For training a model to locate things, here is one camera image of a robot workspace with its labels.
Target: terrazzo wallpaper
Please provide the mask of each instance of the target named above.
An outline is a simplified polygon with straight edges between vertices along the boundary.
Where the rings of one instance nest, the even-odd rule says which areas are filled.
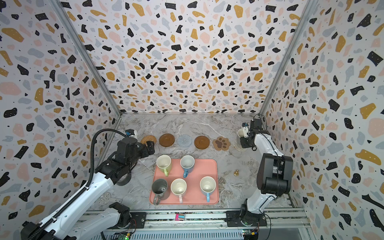
[[[384,0],[319,1],[267,124],[318,239],[384,239]]]
[[[259,112],[305,0],[62,5],[122,112]]]
[[[47,1],[0,0],[0,22],[0,238],[19,239],[85,183],[118,117]]]

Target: white mug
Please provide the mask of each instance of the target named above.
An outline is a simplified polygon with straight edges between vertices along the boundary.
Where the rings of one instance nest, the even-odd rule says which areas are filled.
[[[184,170],[183,177],[186,178],[193,171],[195,159],[190,155],[185,155],[181,158],[180,165]]]
[[[206,176],[200,181],[201,192],[207,196],[207,202],[209,202],[209,195],[211,195],[216,189],[216,181],[214,178]]]
[[[236,138],[236,141],[237,141],[237,144],[239,146],[241,146],[241,142],[240,142],[240,138],[241,137],[244,137],[244,131],[242,128],[240,128],[239,130],[237,130],[237,138]]]
[[[179,197],[180,204],[183,203],[183,196],[185,196],[185,193],[187,191],[187,183],[184,181],[184,179],[177,178],[173,180],[172,184],[170,185],[170,190],[173,194]]]
[[[156,160],[157,167],[168,177],[169,172],[172,169],[172,161],[168,155],[161,155]]]

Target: paw print coaster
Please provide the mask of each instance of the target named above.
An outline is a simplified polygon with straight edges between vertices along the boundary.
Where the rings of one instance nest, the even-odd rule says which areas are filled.
[[[228,138],[225,138],[225,137],[218,137],[216,140],[213,141],[213,144],[217,151],[220,151],[220,150],[226,151],[231,145]]]

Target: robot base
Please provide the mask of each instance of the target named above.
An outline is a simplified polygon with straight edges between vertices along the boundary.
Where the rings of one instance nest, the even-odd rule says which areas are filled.
[[[131,212],[131,216],[131,219],[136,221],[136,229],[144,228],[145,218],[147,216],[146,212]]]
[[[226,211],[228,227],[266,227],[267,222],[264,214],[254,214],[247,210],[247,200],[241,205],[240,211]]]

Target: brown coaster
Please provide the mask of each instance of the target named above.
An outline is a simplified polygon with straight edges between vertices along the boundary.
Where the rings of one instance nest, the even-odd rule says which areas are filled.
[[[175,137],[170,134],[170,133],[166,133],[166,134],[163,134],[161,135],[161,137],[159,138],[159,143],[161,146],[163,147],[169,147],[169,146],[172,146],[172,144],[175,142]]]
[[[147,135],[147,136],[145,136],[145,137],[143,137],[143,139],[141,139],[141,143],[142,144],[144,144],[144,145],[147,145],[147,142],[148,141],[152,141],[152,142],[154,142],[154,143],[156,143],[157,142],[157,139],[155,138],[155,136],[153,136],[153,135]]]
[[[209,143],[209,138],[207,138],[206,136],[198,136],[197,138],[195,138],[195,146],[198,149],[206,149],[207,147],[209,147]]]
[[[225,137],[218,137],[216,140],[213,140],[212,143],[214,144],[214,147],[217,151],[220,151],[220,150],[226,151],[231,145],[228,138],[225,138]]]

